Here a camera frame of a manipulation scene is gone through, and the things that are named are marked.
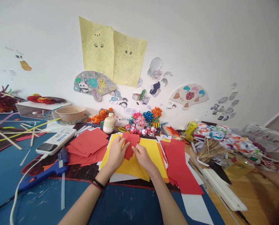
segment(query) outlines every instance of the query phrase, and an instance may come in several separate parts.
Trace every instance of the hot glue gun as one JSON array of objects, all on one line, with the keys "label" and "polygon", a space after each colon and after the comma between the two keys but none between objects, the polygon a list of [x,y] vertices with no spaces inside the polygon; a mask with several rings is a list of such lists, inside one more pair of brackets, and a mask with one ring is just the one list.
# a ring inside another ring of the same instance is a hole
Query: hot glue gun
[{"label": "hot glue gun", "polygon": [[68,171],[67,164],[68,153],[67,150],[63,148],[58,155],[57,161],[50,168],[35,177],[23,180],[19,186],[19,191],[25,191],[29,188],[32,188],[53,174],[60,176],[62,173]]}]

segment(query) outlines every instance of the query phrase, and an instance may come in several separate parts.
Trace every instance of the bracelet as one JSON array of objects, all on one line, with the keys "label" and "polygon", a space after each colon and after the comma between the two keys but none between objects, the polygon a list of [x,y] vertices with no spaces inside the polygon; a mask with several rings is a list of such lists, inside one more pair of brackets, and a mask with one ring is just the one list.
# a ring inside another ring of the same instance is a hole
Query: bracelet
[{"label": "bracelet", "polygon": [[93,181],[89,181],[89,184],[94,185],[95,187],[97,187],[100,191],[103,191],[102,188],[100,188],[96,183],[94,183]]},{"label": "bracelet", "polygon": [[100,182],[98,182],[96,178],[94,178],[92,181],[94,181],[101,189],[105,189],[105,186],[103,186]]}]

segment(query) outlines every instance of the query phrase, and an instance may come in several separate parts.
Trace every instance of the yellow paper drawing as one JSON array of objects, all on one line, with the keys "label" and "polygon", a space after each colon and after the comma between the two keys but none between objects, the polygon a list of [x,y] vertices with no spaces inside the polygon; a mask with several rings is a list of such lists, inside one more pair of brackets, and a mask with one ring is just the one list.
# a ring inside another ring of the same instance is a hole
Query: yellow paper drawing
[{"label": "yellow paper drawing", "polygon": [[114,31],[113,82],[137,88],[147,42]]},{"label": "yellow paper drawing", "polygon": [[157,141],[152,139],[141,138],[139,144],[146,147],[149,157],[151,158],[152,162],[157,166],[162,178],[168,178],[167,171],[163,165],[158,150]]},{"label": "yellow paper drawing", "polygon": [[94,70],[113,80],[113,29],[79,17],[84,70]]},{"label": "yellow paper drawing", "polygon": [[[110,150],[110,146],[113,142],[113,140],[117,137],[117,136],[122,136],[120,134],[114,134],[110,140],[110,144],[108,146],[108,149],[104,155],[104,158],[101,162],[100,168],[102,169],[103,166],[105,166],[105,164],[108,161],[109,158],[109,150]],[[124,158],[122,164],[119,166],[119,168],[115,171],[115,173],[122,173],[122,174],[129,174],[135,177],[138,177],[140,179],[143,179],[145,181],[150,181],[150,176],[148,174],[148,172],[139,164],[135,154],[133,154],[133,156],[130,158],[130,160],[126,160]]]}]

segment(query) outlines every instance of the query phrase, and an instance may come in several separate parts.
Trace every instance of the panda sticker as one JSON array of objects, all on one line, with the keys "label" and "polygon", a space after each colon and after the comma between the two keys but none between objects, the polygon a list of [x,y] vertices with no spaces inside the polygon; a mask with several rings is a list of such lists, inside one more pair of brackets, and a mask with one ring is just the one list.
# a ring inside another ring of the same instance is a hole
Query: panda sticker
[{"label": "panda sticker", "polygon": [[82,93],[89,93],[89,87],[88,84],[83,82],[83,81],[79,81],[78,82],[78,86],[79,86],[79,91]]}]

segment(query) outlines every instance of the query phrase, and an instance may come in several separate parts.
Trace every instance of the white cable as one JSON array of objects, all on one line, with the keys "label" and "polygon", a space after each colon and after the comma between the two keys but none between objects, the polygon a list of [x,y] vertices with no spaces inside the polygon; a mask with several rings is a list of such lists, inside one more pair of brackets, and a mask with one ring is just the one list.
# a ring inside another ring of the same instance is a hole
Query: white cable
[{"label": "white cable", "polygon": [[23,181],[24,177],[27,175],[27,173],[36,165],[38,164],[40,161],[42,161],[43,159],[47,158],[48,154],[43,155],[33,166],[31,166],[27,172],[23,175],[23,177],[21,178],[20,182],[17,185],[17,189],[15,190],[15,195],[14,195],[14,201],[13,201],[13,205],[12,205],[12,209],[11,209],[11,213],[10,213],[10,225],[14,225],[13,222],[13,213],[14,213],[14,209],[15,209],[15,205],[17,203],[17,193],[18,193],[18,188],[21,184],[21,182]]}]

